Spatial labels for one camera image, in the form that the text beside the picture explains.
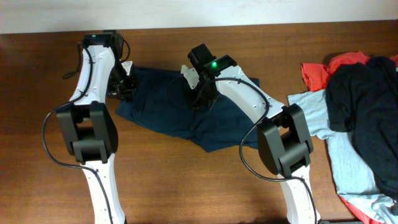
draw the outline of white background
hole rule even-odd
[[[398,0],[2,0],[0,33],[398,18]]]

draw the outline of black fabric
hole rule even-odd
[[[342,65],[329,80],[330,128],[353,131],[353,147],[374,172],[379,190],[398,200],[398,76],[385,57]]]
[[[191,140],[206,152],[239,145],[253,126],[243,111],[223,95],[210,110],[189,110],[184,97],[189,86],[180,72],[136,67],[134,73],[139,79],[134,99],[122,101],[116,112],[129,121],[158,133]],[[259,86],[258,79],[251,80]],[[248,136],[245,146],[258,148],[255,131]]]

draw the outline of red fabric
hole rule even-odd
[[[364,224],[382,224],[381,222],[375,221],[357,209],[354,205],[348,203],[343,197],[340,197],[343,203],[351,210],[351,212]]]
[[[349,52],[332,58],[329,65],[303,63],[301,64],[301,73],[305,85],[310,91],[323,90],[340,65],[353,65],[358,62],[365,64],[369,59],[370,57],[362,52]],[[395,61],[398,67],[398,55],[390,59]]]

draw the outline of wooden table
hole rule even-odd
[[[0,35],[0,220],[1,223],[93,223],[90,194],[80,170],[59,167],[42,149],[44,116],[68,100],[78,76],[76,43],[86,32]],[[362,50],[398,53],[398,22],[347,22],[188,29],[121,30],[138,66],[180,70],[190,49],[206,43],[213,54],[229,54],[261,88],[287,103],[307,91],[300,63],[329,61],[331,54]],[[206,153],[190,141],[158,134],[113,114],[119,132],[115,173],[129,223],[251,223],[284,219],[279,184],[249,173],[238,147]],[[55,118],[47,141],[54,156],[68,155]],[[354,216],[336,194],[326,144],[312,138],[311,185],[324,220]],[[254,149],[250,165],[270,175]]]

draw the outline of garment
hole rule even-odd
[[[310,135],[326,139],[337,194],[375,221],[398,223],[398,216],[390,211],[393,200],[380,193],[372,170],[352,146],[353,133],[338,133],[329,128],[325,90],[288,96],[288,101],[303,109]],[[364,223],[372,221],[357,217]]]
[[[398,76],[396,64],[375,57],[342,65],[326,88],[330,129],[353,131],[353,146],[376,185],[398,200]]]
[[[190,91],[180,72],[135,67],[139,88],[133,101],[122,101],[116,114],[155,132],[193,141],[206,152],[239,145],[252,121],[229,98],[220,95],[211,109],[189,110]],[[258,79],[252,81],[259,85]],[[245,146],[255,149],[257,133]]]
[[[353,65],[358,62],[366,64],[369,59],[370,57],[362,52],[349,52],[332,58],[329,65],[303,63],[301,64],[301,73],[305,85],[310,91],[324,90],[329,79],[340,65]],[[395,61],[398,67],[398,55],[390,59]]]

